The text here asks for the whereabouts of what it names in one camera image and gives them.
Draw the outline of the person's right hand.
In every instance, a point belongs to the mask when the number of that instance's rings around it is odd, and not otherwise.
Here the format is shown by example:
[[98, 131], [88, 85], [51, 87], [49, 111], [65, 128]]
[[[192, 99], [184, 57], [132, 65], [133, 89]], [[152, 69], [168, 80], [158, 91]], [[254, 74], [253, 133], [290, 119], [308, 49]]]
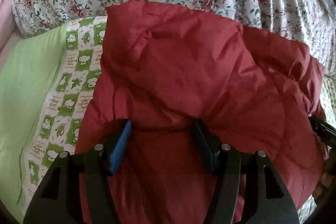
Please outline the person's right hand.
[[328, 172], [324, 172], [312, 193], [312, 197], [314, 199], [317, 199], [321, 195], [323, 195], [331, 186], [331, 183], [333, 182], [334, 178], [335, 176], [329, 174]]

